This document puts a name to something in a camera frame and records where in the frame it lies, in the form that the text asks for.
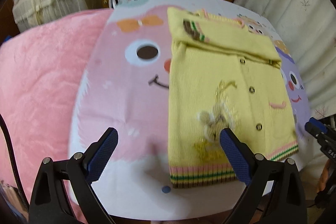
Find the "person's right hand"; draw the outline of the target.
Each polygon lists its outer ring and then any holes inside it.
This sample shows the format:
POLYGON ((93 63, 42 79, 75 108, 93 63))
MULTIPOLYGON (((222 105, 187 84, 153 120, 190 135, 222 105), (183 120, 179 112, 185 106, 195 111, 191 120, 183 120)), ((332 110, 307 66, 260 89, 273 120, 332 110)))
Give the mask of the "person's right hand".
POLYGON ((323 191, 326 187, 327 180, 329 179, 330 165, 331 165, 331 161, 330 161, 330 159, 328 159, 324 168, 323 168, 323 170, 322 170, 321 176, 320 176, 318 184, 317 184, 317 190, 316 190, 317 193, 319 193, 320 191, 323 191))

